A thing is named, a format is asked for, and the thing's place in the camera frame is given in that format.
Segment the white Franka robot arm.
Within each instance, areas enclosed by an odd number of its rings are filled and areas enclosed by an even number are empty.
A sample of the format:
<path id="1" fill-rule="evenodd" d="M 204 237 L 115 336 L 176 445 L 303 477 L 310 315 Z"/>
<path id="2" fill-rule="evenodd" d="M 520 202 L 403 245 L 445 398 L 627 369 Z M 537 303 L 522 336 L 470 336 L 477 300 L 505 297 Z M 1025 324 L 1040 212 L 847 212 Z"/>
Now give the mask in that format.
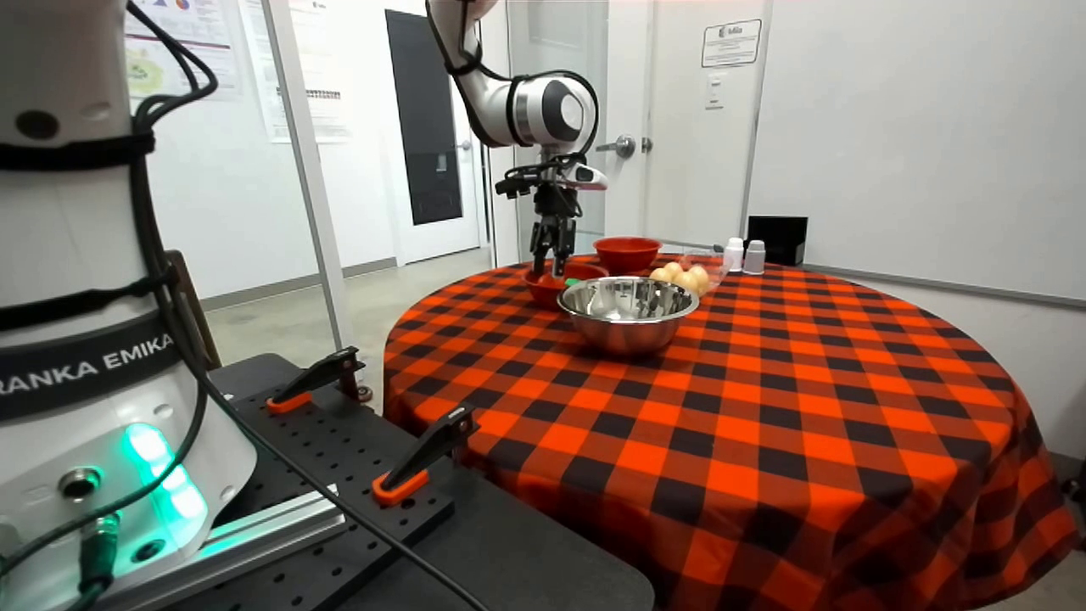
<path id="1" fill-rule="evenodd" d="M 169 297 L 134 0 L 0 0 L 0 611 L 88 611 L 180 574 L 258 452 L 215 398 Z"/>

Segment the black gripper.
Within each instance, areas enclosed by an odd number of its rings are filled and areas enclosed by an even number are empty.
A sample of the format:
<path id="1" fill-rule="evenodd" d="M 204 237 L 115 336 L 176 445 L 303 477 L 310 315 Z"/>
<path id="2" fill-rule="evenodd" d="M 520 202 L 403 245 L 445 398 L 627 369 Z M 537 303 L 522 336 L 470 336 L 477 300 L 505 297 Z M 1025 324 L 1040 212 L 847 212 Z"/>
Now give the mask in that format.
<path id="1" fill-rule="evenodd" d="M 538 183 L 531 205 L 537 205 L 537 224 L 531 224 L 530 279 L 538 279 L 545 272 L 545 251 L 553 251 L 553 272 L 555 279 L 562 279 L 574 255 L 574 236 L 580 219 L 578 194 L 570 186 Z"/>

